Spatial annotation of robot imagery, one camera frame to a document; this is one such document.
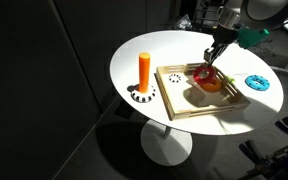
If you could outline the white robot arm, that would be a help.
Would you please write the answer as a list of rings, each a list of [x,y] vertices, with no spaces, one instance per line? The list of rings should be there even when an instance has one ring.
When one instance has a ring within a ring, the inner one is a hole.
[[[228,0],[213,34],[214,42],[204,51],[210,66],[238,38],[242,26],[252,30],[274,29],[288,19],[288,0]]]

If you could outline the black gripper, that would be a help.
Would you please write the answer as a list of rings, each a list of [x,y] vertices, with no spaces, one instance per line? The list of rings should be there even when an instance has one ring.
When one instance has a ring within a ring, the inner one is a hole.
[[[214,61],[226,50],[228,45],[238,38],[238,32],[233,29],[227,29],[221,25],[217,26],[213,34],[214,42],[212,48],[204,51],[204,60],[212,65]]]

